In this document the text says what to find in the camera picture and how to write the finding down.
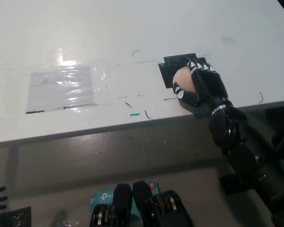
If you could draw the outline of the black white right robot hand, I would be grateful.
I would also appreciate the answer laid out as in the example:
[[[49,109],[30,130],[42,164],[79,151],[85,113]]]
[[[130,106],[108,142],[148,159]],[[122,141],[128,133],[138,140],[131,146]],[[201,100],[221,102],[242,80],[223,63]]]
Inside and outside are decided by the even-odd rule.
[[[207,62],[189,59],[173,77],[173,91],[179,101],[199,107],[207,104],[211,110],[230,105],[220,74]]]

